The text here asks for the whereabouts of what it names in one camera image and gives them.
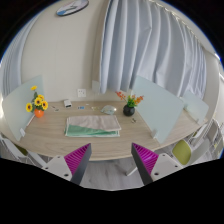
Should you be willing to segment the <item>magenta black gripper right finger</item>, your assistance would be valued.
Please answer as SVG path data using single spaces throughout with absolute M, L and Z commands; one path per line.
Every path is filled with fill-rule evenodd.
M 159 155 L 136 143 L 132 144 L 131 153 L 140 173 L 143 184 L 148 185 L 152 183 L 153 180 L 151 178 L 151 173 Z

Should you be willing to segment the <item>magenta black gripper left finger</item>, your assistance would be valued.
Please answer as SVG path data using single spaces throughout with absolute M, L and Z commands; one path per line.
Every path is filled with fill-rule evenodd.
M 64 157 L 65 162 L 67 163 L 72 174 L 72 183 L 75 183 L 76 185 L 81 183 L 91 154 L 91 144 L 88 143 Z

